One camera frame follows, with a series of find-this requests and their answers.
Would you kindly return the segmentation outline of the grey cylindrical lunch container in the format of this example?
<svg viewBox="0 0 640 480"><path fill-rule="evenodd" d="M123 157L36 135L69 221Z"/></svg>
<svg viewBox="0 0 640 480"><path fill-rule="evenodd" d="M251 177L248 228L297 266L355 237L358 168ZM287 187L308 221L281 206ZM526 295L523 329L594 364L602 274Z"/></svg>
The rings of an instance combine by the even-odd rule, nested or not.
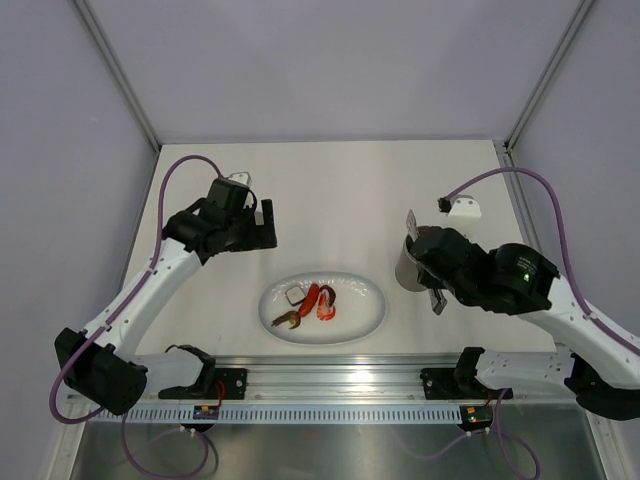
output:
<svg viewBox="0 0 640 480"><path fill-rule="evenodd" d="M419 282L419 274L422 270L417 265L416 260L410 255L413 240L409 234L405 236L399 258L395 266L395 278L398 284L407 291L418 293L428 289L436 290L440 285L430 276L427 276L427 285Z"/></svg>

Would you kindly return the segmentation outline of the metal tongs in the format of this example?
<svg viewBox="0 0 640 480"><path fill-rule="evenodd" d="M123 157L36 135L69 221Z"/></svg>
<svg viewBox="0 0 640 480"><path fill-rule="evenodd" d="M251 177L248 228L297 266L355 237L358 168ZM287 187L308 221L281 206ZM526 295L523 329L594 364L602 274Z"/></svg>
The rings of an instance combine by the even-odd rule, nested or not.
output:
<svg viewBox="0 0 640 480"><path fill-rule="evenodd" d="M406 227L408 236L411 239L411 244L414 244L419 237L419 227L417 225L417 220L412 209L408 211L406 217ZM431 308L433 312L436 315L440 315L447 305L447 300L444 297L444 294L439 289L435 288L428 288L427 291L430 295Z"/></svg>

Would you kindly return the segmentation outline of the black and white sushi piece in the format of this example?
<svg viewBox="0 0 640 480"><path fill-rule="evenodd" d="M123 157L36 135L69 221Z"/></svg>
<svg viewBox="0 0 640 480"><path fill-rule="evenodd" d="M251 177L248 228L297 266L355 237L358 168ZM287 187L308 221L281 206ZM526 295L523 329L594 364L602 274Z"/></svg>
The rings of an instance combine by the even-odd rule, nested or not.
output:
<svg viewBox="0 0 640 480"><path fill-rule="evenodd" d="M304 302L306 293L300 286L294 286L285 291L285 297L291 306L297 306Z"/></svg>

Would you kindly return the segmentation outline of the red sausage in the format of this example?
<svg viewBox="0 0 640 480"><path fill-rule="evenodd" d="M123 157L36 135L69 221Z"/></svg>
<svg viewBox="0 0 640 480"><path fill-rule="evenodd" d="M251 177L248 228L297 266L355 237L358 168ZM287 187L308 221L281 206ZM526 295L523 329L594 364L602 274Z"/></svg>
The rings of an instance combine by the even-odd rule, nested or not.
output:
<svg viewBox="0 0 640 480"><path fill-rule="evenodd" d="M304 318L313 310L318 300L319 294L320 294L320 286L317 283L313 283L310 286L303 303L300 305L298 309L298 315L301 318Z"/></svg>

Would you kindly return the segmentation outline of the brown shrimp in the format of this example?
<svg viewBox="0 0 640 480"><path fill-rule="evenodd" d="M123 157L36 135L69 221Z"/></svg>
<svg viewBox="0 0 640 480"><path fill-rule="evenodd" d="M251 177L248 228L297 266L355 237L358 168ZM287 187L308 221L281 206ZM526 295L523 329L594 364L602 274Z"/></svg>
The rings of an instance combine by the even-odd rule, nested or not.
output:
<svg viewBox="0 0 640 480"><path fill-rule="evenodd" d="M301 325L301 316L297 311L288 311L271 322L272 327L279 327L283 324L288 324L289 329L297 329Z"/></svg>

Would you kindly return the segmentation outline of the red white crab stick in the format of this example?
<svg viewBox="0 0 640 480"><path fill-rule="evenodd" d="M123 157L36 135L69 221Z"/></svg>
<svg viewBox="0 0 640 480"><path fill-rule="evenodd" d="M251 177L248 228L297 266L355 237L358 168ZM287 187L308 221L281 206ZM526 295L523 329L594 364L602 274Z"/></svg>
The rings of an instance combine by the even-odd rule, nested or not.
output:
<svg viewBox="0 0 640 480"><path fill-rule="evenodd" d="M316 316L320 321L331 321L336 315L336 308L334 306L327 307L325 305L325 296L320 295L318 305L316 308Z"/></svg>

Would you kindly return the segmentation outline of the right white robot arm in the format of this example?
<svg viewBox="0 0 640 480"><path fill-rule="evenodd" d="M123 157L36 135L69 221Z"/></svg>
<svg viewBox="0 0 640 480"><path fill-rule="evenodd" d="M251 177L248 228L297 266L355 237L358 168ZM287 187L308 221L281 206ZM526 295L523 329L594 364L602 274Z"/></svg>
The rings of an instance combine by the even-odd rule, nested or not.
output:
<svg viewBox="0 0 640 480"><path fill-rule="evenodd" d="M465 307L515 316L563 344L552 353L507 354L466 347L454 368L423 369L428 399L482 399L503 391L572 396L585 410L617 421L639 416L639 340L579 302L558 268L533 248L490 251L452 228L427 226L408 241L417 279Z"/></svg>

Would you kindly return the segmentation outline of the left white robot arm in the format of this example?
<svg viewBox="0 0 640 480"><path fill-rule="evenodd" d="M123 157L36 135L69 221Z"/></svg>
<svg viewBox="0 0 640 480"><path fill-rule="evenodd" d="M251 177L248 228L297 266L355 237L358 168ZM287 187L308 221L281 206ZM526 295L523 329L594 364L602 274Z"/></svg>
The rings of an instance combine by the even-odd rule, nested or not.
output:
<svg viewBox="0 0 640 480"><path fill-rule="evenodd" d="M116 416L147 393L161 398L213 398L216 360L191 345L139 356L137 347L180 287L210 258L276 247L273 203L258 201L246 172L213 181L206 197L173 215L161 229L148 264L83 329L62 330L54 341L66 384Z"/></svg>

